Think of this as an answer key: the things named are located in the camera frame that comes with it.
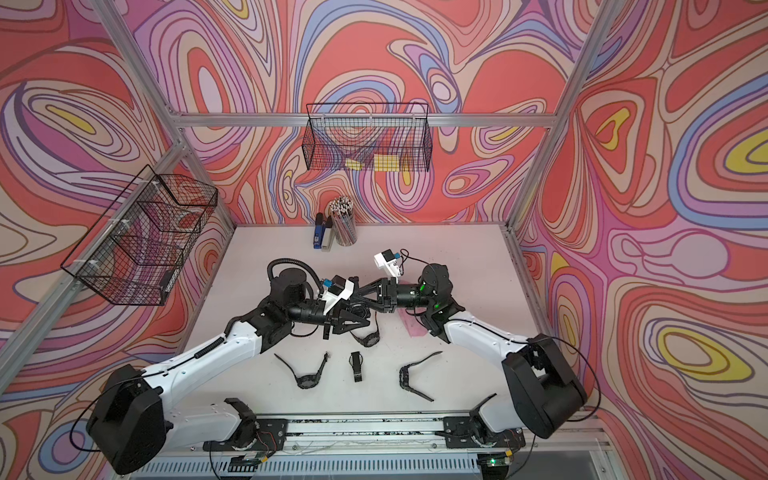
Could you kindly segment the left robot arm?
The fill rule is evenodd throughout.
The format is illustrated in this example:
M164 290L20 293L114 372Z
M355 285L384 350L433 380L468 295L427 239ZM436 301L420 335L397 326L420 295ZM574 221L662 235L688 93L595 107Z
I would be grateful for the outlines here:
M277 345L297 323L320 326L325 336L370 323L373 302L358 294L354 280L323 280L293 258L271 261L267 277L269 294L253 310L231 318L222 333L166 361L140 369L127 365L110 375L86 432L115 473L132 473L171 446L211 442L251 448L259 424L244 401L229 397L188 414L177 405L229 368Z

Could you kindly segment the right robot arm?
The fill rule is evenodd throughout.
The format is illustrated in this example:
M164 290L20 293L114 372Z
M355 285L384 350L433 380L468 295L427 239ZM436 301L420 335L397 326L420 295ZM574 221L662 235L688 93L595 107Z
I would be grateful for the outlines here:
M428 332L462 347L503 373L509 397L494 394L473 409L477 439L524 428L547 439L567 423L589 419L576 414L586 405L586 390L563 355L560 338L513 335L488 324L461 306L452 295L445 265L427 264L415 284L395 277L357 286L352 294L372 310L410 310Z

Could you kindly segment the pink microfibre cloth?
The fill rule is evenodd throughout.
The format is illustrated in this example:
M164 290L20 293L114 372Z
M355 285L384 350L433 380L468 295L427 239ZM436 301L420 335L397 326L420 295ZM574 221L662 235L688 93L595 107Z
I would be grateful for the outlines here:
M418 318L410 315L408 311L399 310L398 315L410 337L423 337L428 333Z

